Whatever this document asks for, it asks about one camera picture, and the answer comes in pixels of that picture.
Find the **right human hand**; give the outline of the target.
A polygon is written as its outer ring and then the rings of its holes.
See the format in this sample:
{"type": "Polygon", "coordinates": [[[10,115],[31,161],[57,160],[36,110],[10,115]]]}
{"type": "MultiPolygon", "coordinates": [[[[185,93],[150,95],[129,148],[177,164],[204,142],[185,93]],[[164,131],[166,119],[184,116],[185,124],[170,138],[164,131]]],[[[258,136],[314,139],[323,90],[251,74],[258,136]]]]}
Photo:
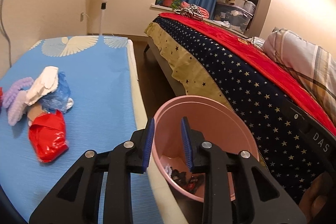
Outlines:
{"type": "Polygon", "coordinates": [[[303,194],[299,208],[305,215],[307,223],[311,223],[322,210],[329,199],[333,186],[333,179],[325,172],[320,174],[303,194]]]}

